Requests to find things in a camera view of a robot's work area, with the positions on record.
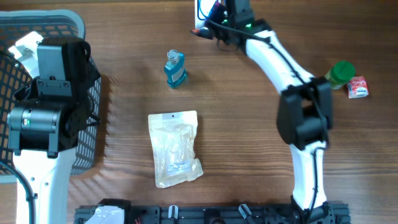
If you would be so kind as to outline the blue mouthwash bottle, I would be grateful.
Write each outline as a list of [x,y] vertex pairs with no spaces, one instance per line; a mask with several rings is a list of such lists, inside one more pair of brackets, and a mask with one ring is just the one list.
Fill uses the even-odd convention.
[[169,50],[167,52],[167,62],[164,67],[164,72],[167,76],[167,84],[171,88],[176,88],[187,77],[185,69],[185,55],[176,50]]

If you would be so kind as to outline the beige plastic pouch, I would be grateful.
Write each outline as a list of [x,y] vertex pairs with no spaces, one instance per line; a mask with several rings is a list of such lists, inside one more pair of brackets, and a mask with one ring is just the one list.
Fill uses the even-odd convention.
[[203,175],[194,151],[198,127],[195,110],[150,114],[148,127],[156,187],[165,189]]

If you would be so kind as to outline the green lid jar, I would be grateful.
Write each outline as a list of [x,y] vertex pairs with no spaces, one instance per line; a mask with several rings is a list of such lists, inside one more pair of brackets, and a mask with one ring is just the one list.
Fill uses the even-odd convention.
[[331,88],[337,90],[347,84],[354,76],[356,70],[352,63],[348,61],[337,62],[325,75],[330,82]]

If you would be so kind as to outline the red tissue pack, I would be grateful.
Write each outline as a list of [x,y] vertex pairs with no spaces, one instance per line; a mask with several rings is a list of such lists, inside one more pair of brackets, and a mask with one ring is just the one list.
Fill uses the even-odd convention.
[[368,86],[366,80],[363,76],[353,77],[349,83],[348,87],[348,98],[362,98],[369,95]]

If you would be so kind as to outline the black red packaged item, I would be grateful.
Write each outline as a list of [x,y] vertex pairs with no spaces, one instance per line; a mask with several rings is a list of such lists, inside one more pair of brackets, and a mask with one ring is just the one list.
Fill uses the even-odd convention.
[[212,40],[214,38],[212,31],[209,30],[207,27],[202,27],[200,29],[192,29],[190,33],[204,39]]

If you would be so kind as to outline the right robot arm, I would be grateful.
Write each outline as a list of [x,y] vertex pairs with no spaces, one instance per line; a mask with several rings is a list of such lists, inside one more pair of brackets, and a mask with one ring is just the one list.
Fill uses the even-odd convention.
[[326,204],[323,154],[333,126],[331,86],[302,68],[275,30],[255,19],[249,1],[215,1],[204,16],[210,35],[235,45],[266,74],[279,94],[277,130],[291,151],[294,205],[307,217]]

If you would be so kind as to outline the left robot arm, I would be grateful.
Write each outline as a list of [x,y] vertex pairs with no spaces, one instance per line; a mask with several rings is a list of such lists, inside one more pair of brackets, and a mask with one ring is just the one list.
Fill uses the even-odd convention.
[[7,116],[17,177],[17,223],[65,223],[79,134],[100,124],[90,93],[100,78],[79,37],[37,44],[39,74],[16,93]]

